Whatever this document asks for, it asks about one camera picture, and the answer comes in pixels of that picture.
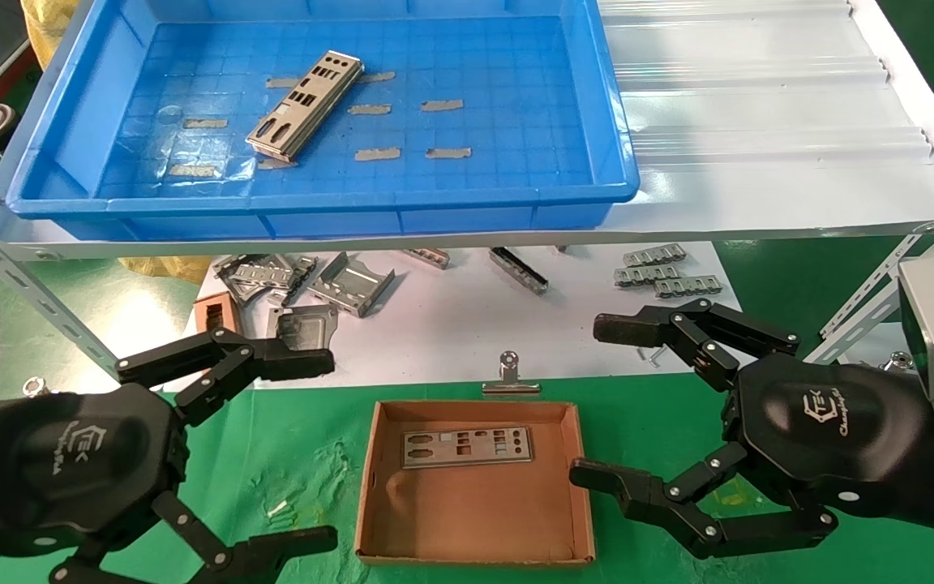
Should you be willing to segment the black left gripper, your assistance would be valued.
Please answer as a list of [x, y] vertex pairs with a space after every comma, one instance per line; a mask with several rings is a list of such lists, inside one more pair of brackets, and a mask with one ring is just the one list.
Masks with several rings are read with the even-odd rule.
[[[293, 558], [335, 550], [331, 526], [226, 547], [177, 496], [186, 425], [207, 421], [253, 381], [311, 380], [334, 370], [329, 349], [213, 328], [119, 359], [119, 381], [142, 387], [1, 400], [0, 556], [78, 547], [52, 570], [51, 583], [139, 583], [100, 563], [160, 521], [203, 562], [190, 583], [275, 583]], [[194, 373], [174, 404], [150, 389]]]

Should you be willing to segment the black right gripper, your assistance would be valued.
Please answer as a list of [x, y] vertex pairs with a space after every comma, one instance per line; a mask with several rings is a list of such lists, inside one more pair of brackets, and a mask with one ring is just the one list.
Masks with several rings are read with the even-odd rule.
[[[738, 443], [729, 441], [675, 479], [581, 457], [568, 468], [575, 487], [614, 496], [623, 517], [663, 529], [693, 557], [814, 548], [838, 527], [824, 506], [859, 517], [930, 520], [924, 440], [932, 408], [913, 376], [799, 361], [796, 333], [703, 298], [679, 307], [648, 304], [633, 316], [599, 314], [593, 337], [665, 347], [716, 392], [734, 389]], [[727, 348], [759, 361], [741, 368]], [[705, 496], [740, 472], [788, 510], [726, 518], [701, 510]]]

